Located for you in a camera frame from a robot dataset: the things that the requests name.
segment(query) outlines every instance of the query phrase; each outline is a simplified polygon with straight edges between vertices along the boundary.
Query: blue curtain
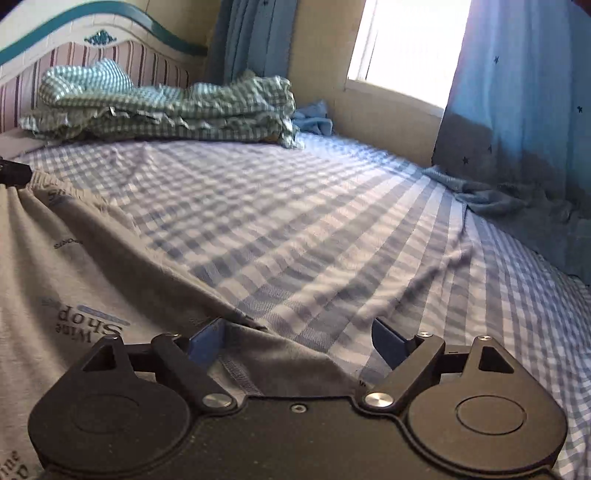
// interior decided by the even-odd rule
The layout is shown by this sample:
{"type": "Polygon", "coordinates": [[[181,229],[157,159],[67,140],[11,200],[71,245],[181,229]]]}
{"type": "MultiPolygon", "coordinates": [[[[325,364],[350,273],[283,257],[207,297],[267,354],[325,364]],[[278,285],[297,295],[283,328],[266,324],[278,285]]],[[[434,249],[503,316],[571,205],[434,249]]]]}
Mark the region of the blue curtain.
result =
{"type": "Polygon", "coordinates": [[[247,69],[287,77],[296,8],[297,0],[222,0],[207,81],[230,83],[247,69]]]}
{"type": "Polygon", "coordinates": [[[591,283],[591,17],[571,0],[472,0],[433,164],[474,211],[591,283]]]}

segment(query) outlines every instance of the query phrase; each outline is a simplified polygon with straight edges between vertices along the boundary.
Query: bed headboard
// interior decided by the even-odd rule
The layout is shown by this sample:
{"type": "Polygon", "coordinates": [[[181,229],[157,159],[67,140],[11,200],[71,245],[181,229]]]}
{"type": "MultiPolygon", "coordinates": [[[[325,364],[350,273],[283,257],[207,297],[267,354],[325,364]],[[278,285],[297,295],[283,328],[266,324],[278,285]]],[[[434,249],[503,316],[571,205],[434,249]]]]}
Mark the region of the bed headboard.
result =
{"type": "MultiPolygon", "coordinates": [[[[9,28],[5,21],[0,28],[9,28]]],[[[51,66],[110,58],[137,86],[188,87],[202,79],[206,57],[206,46],[178,38],[132,4],[78,5],[0,50],[0,134],[37,106],[39,82],[51,66]]]]}

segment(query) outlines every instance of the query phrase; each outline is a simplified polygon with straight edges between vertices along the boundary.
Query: teal headboard trim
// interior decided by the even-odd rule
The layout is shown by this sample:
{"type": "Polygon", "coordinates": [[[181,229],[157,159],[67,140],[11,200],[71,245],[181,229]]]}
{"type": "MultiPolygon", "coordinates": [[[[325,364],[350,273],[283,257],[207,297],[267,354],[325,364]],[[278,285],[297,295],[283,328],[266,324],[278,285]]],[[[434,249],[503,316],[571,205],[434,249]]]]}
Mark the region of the teal headboard trim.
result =
{"type": "Polygon", "coordinates": [[[45,22],[20,40],[9,45],[5,49],[0,50],[0,65],[20,55],[26,49],[32,47],[39,40],[42,40],[62,25],[65,25],[72,20],[76,20],[77,18],[93,14],[114,14],[129,18],[144,27],[154,37],[174,50],[193,56],[204,57],[207,55],[207,47],[204,45],[189,43],[173,33],[170,33],[169,30],[166,30],[166,28],[135,5],[124,2],[105,1],[78,5],[45,22]]]}

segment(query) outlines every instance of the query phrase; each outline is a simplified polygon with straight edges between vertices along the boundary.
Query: gingham sheet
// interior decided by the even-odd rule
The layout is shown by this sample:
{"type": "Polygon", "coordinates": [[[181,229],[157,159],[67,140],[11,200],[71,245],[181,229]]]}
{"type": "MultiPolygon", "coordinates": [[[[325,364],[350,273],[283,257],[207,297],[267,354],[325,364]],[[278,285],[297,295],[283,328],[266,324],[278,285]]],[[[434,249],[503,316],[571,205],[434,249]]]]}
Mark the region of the gingham sheet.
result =
{"type": "Polygon", "coordinates": [[[108,198],[280,335],[377,382],[385,316],[449,343],[489,334],[566,409],[557,462],[591,478],[591,297],[411,163],[339,138],[306,149],[195,141],[70,145],[21,159],[108,198]]]}

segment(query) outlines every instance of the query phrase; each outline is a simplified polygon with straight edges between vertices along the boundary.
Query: black clip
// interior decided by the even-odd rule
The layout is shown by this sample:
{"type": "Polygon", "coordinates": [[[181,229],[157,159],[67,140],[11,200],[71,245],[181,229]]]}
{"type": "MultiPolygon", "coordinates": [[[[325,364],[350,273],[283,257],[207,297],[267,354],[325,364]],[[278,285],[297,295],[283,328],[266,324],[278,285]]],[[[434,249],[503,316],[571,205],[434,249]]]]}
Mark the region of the black clip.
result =
{"type": "Polygon", "coordinates": [[[32,177],[33,172],[29,165],[0,157],[0,183],[7,187],[24,187],[32,177]]]}

